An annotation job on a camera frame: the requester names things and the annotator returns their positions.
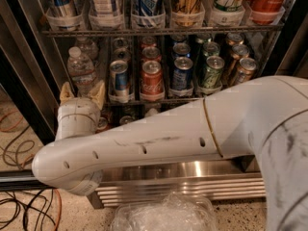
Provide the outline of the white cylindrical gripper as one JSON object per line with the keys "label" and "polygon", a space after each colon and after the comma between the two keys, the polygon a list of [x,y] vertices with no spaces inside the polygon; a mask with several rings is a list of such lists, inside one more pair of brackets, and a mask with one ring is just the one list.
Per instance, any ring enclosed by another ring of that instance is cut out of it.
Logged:
{"label": "white cylindrical gripper", "polygon": [[105,92],[105,82],[101,80],[89,91],[88,98],[74,98],[70,84],[65,82],[60,93],[56,141],[92,135],[97,129]]}

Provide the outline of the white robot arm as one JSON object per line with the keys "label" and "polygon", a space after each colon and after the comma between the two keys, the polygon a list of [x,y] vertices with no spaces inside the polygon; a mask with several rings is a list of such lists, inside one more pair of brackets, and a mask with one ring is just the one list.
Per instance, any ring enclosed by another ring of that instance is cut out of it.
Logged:
{"label": "white robot arm", "polygon": [[268,231],[308,229],[308,80],[257,78],[96,135],[45,145],[32,162],[42,183],[79,195],[101,170],[202,159],[256,158]]}

